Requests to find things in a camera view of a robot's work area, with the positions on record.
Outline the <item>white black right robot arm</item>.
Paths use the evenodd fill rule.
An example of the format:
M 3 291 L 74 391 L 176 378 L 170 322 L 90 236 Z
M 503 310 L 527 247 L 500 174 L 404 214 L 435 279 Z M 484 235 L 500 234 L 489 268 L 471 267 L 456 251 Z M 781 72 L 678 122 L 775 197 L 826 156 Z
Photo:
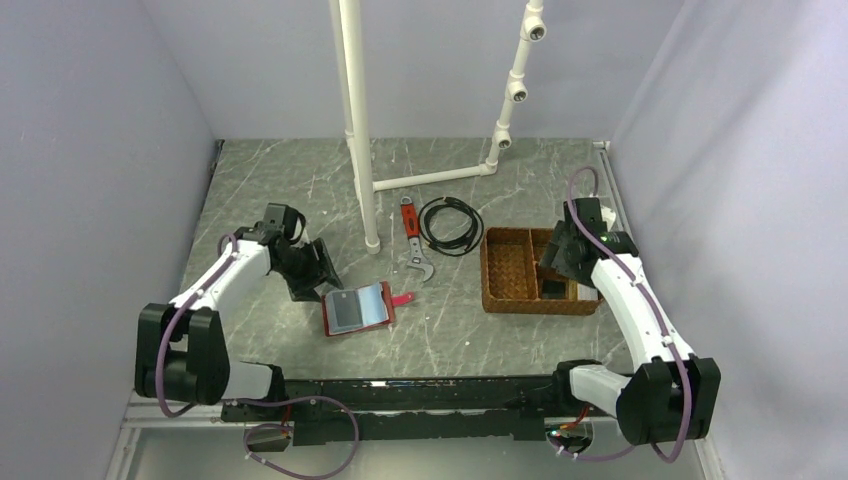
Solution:
M 634 446 L 706 437 L 721 381 L 717 363 L 698 357 L 674 328 L 631 237 L 598 226 L 584 232 L 570 219 L 558 221 L 540 264 L 600 293 L 633 370 L 619 374 L 598 361 L 563 361 L 553 374 L 553 406 L 564 415 L 595 406 L 617 420 Z

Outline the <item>red card holder wallet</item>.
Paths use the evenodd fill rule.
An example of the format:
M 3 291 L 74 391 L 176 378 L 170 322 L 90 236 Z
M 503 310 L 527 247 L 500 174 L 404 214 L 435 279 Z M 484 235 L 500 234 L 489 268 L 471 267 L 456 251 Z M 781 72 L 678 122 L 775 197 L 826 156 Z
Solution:
M 358 294 L 363 325 L 350 331 L 334 332 L 330 329 L 327 318 L 327 307 L 324 295 L 321 299 L 324 334 L 326 337 L 337 337 L 360 331 L 370 330 L 382 326 L 388 326 L 396 322 L 396 308 L 411 303 L 416 299 L 414 292 L 405 292 L 395 295 L 386 281 L 359 287 L 355 290 Z

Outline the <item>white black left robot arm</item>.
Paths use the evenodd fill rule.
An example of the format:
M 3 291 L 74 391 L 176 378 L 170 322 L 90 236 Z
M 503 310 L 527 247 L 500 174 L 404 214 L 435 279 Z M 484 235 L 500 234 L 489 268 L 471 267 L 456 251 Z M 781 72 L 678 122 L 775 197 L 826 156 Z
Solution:
M 186 291 L 140 312 L 134 390 L 154 398 L 168 418 L 198 405 L 245 400 L 264 420 L 287 406 L 280 367 L 231 359 L 224 325 L 243 297 L 270 273 L 295 302 L 318 302 L 323 284 L 343 286 L 322 239 L 288 237 L 273 228 L 242 227 L 224 235 L 219 256 Z

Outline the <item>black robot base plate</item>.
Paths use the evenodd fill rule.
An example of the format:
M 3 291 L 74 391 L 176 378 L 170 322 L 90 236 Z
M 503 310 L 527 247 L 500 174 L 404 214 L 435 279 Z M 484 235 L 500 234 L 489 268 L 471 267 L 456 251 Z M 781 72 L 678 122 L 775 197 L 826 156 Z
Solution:
M 262 405 L 227 401 L 226 423 L 286 423 L 296 446 L 507 437 L 543 441 L 601 411 L 569 398 L 553 375 L 286 380 Z

